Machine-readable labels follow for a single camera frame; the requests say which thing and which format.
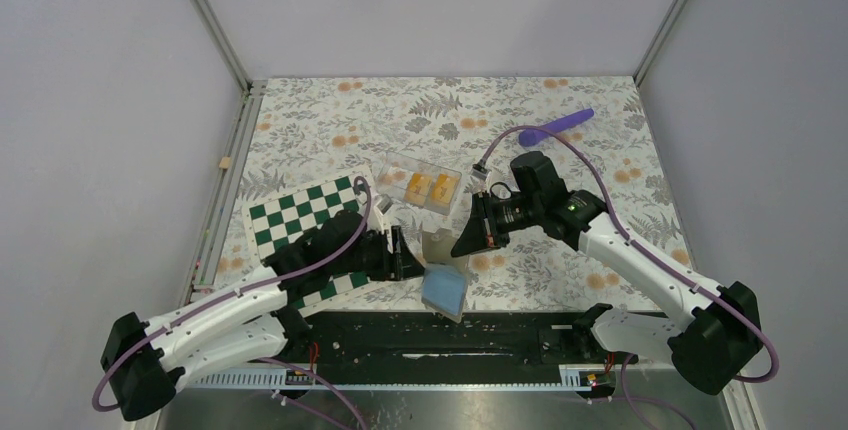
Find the grey card holder wallet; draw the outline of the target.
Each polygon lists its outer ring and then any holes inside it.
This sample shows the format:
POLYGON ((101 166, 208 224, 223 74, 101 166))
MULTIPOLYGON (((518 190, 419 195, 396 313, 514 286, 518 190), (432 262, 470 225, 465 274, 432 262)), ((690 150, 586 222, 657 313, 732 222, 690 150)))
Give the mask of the grey card holder wallet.
POLYGON ((447 229, 422 232, 425 273, 421 302, 427 309, 459 323, 466 303, 469 257, 451 255, 456 243, 457 238, 447 229))

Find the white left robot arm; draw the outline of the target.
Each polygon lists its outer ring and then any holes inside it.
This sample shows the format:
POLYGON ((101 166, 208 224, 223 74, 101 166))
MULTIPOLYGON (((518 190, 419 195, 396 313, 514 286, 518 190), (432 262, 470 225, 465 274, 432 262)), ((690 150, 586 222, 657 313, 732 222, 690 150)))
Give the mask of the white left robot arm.
POLYGON ((234 284, 168 314, 130 312, 111 328, 100 362, 115 409, 132 422, 162 409, 189 383, 242 362, 316 349, 303 310, 355 283, 423 276, 398 226, 370 228, 342 210, 285 244, 234 284))

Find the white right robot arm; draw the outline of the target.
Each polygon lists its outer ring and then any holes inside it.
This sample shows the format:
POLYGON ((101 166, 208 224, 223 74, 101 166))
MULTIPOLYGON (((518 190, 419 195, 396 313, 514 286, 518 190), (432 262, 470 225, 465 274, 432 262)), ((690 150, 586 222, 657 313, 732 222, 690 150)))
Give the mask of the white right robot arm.
POLYGON ((763 347, 755 293, 741 282, 723 286, 662 257, 636 234, 616 227, 607 204, 571 191, 539 151, 514 158, 517 188, 502 199, 473 194, 467 224, 451 254, 462 257, 506 247, 515 231, 538 226, 554 240, 608 265, 663 312, 631 314, 597 304, 579 320, 575 352, 597 362, 627 352, 672 364, 694 388, 722 392, 763 347))

